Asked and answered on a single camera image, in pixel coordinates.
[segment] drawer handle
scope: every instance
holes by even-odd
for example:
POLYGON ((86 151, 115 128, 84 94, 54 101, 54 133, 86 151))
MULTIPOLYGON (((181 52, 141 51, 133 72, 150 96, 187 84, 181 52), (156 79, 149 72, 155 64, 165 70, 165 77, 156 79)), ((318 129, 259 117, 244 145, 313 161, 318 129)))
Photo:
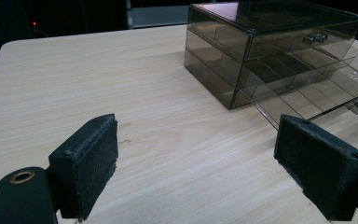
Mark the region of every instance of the drawer handle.
POLYGON ((315 42, 323 43, 326 40, 327 40, 327 35, 325 35, 323 33, 318 33, 316 35, 306 35, 306 36, 304 36, 303 43, 311 45, 311 44, 313 44, 315 42))

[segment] dark background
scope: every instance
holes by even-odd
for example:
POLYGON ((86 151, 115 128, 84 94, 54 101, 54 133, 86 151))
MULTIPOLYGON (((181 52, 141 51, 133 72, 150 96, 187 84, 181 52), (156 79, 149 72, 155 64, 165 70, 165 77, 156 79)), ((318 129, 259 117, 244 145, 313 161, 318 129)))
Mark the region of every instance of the dark background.
MULTIPOLYGON (((358 1, 308 1, 358 13, 358 1)), ((209 1, 130 0, 130 2, 132 7, 160 7, 209 1)), ((13 40, 126 30, 128 7, 126 0, 0 0, 0 48, 6 42, 13 40)))

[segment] transparent acrylic box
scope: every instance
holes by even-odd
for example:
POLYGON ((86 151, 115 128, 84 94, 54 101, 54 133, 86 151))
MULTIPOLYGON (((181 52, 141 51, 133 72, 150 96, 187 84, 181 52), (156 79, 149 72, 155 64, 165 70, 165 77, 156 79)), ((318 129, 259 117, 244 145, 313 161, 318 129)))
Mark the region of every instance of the transparent acrylic box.
POLYGON ((281 114, 358 113, 358 71, 345 58, 357 35, 358 15, 304 1, 196 4, 185 67, 228 109, 253 103, 275 127, 281 114))

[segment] round hole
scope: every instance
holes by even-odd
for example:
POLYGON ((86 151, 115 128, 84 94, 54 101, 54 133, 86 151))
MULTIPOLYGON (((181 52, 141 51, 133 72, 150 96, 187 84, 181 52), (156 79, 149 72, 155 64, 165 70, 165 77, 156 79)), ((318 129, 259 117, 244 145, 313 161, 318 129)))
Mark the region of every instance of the round hole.
POLYGON ((10 178, 10 183, 12 183, 12 184, 24 183, 24 182, 32 179, 32 177, 34 177, 33 171, 23 171, 23 172, 13 175, 10 178))

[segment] wooden table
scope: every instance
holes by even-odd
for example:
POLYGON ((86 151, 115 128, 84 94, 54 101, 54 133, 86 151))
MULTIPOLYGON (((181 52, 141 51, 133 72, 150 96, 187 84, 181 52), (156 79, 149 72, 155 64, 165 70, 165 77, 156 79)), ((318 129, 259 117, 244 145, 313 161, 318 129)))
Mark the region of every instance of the wooden table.
MULTIPOLYGON (((181 25, 4 45, 0 179, 47 168, 81 125, 115 113, 117 171, 86 223, 328 223, 274 160, 264 117, 226 110, 187 72, 185 40, 181 25)), ((358 147, 358 117, 345 116, 326 128, 358 147)))

